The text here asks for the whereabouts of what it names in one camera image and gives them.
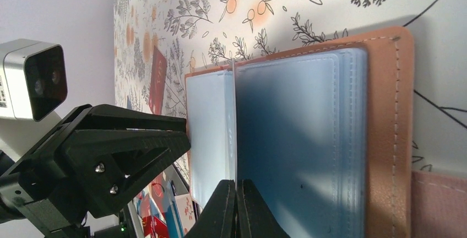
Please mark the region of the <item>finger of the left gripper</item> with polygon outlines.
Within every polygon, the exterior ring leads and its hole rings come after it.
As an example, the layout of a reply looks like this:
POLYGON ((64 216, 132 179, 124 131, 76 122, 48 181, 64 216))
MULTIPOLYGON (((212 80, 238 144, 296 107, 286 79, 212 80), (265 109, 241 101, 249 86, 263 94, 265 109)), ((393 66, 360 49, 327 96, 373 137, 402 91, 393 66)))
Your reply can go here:
POLYGON ((90 237, 88 214, 119 213, 190 149, 187 121, 89 104, 66 117, 1 124, 1 223, 44 237, 90 237))

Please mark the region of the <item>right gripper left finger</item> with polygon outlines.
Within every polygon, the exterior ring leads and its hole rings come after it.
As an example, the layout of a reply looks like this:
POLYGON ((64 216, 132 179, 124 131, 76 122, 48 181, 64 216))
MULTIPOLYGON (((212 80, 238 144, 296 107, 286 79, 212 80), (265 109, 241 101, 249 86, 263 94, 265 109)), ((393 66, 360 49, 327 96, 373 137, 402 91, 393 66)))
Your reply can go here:
POLYGON ((233 180, 221 180, 198 220, 185 235, 193 238, 225 238, 236 234, 236 189, 233 180))

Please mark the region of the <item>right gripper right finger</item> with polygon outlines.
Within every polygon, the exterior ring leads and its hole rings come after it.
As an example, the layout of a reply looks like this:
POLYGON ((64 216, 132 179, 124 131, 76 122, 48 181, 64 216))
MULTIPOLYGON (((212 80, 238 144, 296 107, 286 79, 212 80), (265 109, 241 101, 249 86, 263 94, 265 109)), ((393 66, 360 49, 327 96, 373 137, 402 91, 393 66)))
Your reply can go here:
POLYGON ((237 237, 289 237, 252 180, 237 183, 237 237))

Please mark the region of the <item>blue diamond card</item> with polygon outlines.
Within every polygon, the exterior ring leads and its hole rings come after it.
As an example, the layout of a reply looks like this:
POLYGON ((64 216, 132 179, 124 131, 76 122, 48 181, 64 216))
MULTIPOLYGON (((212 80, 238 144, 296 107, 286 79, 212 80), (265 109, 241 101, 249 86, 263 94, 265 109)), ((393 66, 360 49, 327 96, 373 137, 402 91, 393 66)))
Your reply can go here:
POLYGON ((234 182, 235 188, 238 185, 238 139, 237 139, 237 110, 236 110, 236 62, 233 61, 231 64, 232 67, 232 103, 233 103, 233 157, 234 157, 234 182))

